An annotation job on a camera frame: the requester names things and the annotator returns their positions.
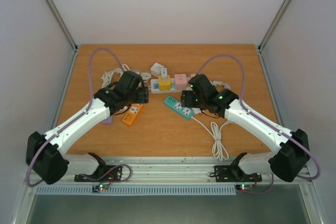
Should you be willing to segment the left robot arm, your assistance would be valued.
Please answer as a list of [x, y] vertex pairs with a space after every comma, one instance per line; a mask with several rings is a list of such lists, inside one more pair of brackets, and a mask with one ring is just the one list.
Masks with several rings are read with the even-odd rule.
[[35, 172], [46, 184], [67, 175], [87, 175], [94, 181], [105, 177], [104, 161], [96, 154], [69, 155], [68, 150], [90, 129], [118, 113], [125, 106], [149, 101], [148, 87], [141, 76], [126, 71], [121, 78], [99, 89], [81, 110], [52, 130], [32, 133], [26, 151], [26, 183]]

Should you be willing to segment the purple power strip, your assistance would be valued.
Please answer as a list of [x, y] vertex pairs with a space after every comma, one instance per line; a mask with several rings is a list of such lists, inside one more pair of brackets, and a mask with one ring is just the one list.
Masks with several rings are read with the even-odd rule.
[[111, 125], [113, 123], [113, 116], [108, 117], [107, 119], [101, 121], [104, 125]]

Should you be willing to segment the white round plug charger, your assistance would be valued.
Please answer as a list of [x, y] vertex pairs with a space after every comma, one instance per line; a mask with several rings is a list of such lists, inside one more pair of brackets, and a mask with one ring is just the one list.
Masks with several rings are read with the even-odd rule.
[[194, 114], [201, 114], [202, 110], [199, 108], [192, 108], [192, 110], [194, 111]]

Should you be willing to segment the yellow cube socket adapter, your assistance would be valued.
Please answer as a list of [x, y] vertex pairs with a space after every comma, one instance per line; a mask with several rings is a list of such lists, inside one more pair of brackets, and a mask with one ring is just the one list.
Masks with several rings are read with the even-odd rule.
[[171, 78], [170, 75], [168, 75], [168, 80], [167, 82], [163, 82], [161, 80], [161, 77], [158, 77], [158, 83], [159, 83], [159, 90], [160, 91], [169, 91], [171, 89]]

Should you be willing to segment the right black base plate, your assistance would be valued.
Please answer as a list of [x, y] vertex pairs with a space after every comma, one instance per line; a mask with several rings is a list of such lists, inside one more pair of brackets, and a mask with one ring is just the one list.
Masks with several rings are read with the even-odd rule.
[[229, 165], [215, 165], [213, 174], [217, 183], [254, 183], [262, 181], [262, 176], [256, 173], [251, 175], [243, 175], [242, 178], [236, 178]]

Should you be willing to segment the white square charger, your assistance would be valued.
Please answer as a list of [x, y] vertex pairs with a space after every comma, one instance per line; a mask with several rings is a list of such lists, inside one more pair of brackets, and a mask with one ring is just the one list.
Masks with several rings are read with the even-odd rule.
[[162, 68], [161, 69], [161, 75], [160, 75], [160, 77], [161, 77], [161, 80], [163, 81], [163, 82], [167, 82], [167, 80], [168, 80], [168, 74], [167, 74], [167, 69], [166, 68]]

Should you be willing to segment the aluminium rail frame front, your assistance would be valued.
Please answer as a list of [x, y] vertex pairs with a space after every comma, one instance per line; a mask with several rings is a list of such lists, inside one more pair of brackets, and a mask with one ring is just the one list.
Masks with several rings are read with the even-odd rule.
[[169, 185], [215, 183], [214, 166], [229, 165], [231, 160], [218, 161], [211, 157], [99, 157], [94, 153], [66, 155], [67, 170], [55, 175], [56, 166], [47, 170], [32, 171], [28, 182], [74, 183], [75, 175], [92, 175], [107, 165], [123, 168], [121, 180], [115, 183]]

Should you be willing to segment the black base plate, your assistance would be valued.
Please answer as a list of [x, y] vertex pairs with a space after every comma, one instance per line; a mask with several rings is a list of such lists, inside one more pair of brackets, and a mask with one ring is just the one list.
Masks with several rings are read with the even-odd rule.
[[93, 183], [93, 182], [119, 182], [123, 173], [123, 168], [120, 165], [107, 165], [102, 169], [98, 169], [92, 175], [75, 175], [75, 182]]
[[242, 178], [236, 178], [229, 165], [215, 165], [213, 174], [217, 183], [254, 183], [262, 181], [262, 176], [256, 173], [251, 175], [243, 175]]

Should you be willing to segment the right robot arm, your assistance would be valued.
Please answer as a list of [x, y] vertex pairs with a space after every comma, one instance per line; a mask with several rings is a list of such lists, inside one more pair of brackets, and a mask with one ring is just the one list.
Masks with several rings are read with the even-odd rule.
[[190, 90], [183, 90], [183, 107], [206, 109], [210, 113], [233, 122], [261, 140], [268, 153], [239, 154], [231, 163], [233, 177], [243, 180], [255, 173], [273, 173], [285, 182], [292, 182], [310, 159], [307, 134], [292, 131], [261, 115], [249, 107], [229, 89], [218, 91], [204, 74], [189, 81]]

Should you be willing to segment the white cube charger back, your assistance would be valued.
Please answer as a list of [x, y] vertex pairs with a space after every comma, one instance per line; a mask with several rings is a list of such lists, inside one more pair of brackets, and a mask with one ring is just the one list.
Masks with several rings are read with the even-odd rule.
[[165, 68], [163, 65], [159, 63], [154, 63], [153, 66], [150, 68], [151, 75], [154, 77], [158, 77], [161, 74], [161, 70]]

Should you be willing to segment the teal power strip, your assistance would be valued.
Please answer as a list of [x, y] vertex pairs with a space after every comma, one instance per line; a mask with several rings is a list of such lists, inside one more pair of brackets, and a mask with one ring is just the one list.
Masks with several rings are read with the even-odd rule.
[[186, 120], [190, 120], [194, 115], [194, 111], [192, 109], [182, 107], [181, 102], [172, 96], [168, 96], [164, 99], [164, 105]]

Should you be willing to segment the pink cube socket adapter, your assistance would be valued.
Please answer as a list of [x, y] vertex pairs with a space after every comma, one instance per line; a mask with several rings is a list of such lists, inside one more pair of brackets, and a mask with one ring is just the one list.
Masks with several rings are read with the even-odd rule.
[[186, 74], [175, 74], [174, 75], [175, 89], [176, 90], [185, 90], [188, 85]]

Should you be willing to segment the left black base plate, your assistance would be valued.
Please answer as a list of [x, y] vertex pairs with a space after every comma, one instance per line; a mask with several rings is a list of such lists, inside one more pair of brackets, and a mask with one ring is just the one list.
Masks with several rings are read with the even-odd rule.
[[93, 183], [93, 182], [119, 182], [123, 173], [123, 168], [120, 165], [107, 165], [102, 169], [98, 169], [92, 175], [75, 175], [75, 182]]

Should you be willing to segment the orange power strip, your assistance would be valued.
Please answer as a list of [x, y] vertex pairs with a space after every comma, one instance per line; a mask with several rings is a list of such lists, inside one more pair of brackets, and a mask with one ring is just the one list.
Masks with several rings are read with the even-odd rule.
[[122, 123], [124, 123], [127, 126], [132, 126], [138, 116], [140, 115], [140, 112], [143, 109], [144, 104], [140, 103], [134, 103], [130, 106], [130, 108], [127, 110], [125, 116], [122, 119]]

